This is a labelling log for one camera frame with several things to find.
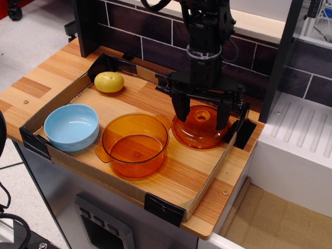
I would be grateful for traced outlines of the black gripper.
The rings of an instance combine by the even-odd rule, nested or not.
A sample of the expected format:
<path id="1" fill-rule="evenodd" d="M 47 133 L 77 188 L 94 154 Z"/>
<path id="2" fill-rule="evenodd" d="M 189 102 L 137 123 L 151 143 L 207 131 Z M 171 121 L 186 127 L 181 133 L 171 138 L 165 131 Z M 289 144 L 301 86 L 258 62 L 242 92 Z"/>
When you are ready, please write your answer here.
<path id="1" fill-rule="evenodd" d="M 223 130 L 232 111 L 241 109 L 245 87 L 222 73 L 222 52 L 188 50 L 190 70 L 168 72 L 158 77 L 156 89 L 169 95 L 177 118 L 185 122 L 190 113 L 190 100 L 217 106 L 216 129 Z"/>

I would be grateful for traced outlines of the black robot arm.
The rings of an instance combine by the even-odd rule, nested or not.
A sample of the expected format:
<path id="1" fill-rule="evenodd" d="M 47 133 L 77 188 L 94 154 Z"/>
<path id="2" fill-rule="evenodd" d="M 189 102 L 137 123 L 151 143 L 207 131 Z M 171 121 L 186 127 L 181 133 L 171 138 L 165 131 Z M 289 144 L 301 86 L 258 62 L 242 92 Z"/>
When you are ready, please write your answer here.
<path id="1" fill-rule="evenodd" d="M 189 34 L 187 72 L 159 78 L 157 90 L 172 99 L 176 117 L 185 122 L 192 99 L 217 105 L 216 129 L 226 127 L 231 113 L 242 107 L 244 86 L 222 73 L 223 46 L 234 34 L 229 1 L 181 1 Z"/>

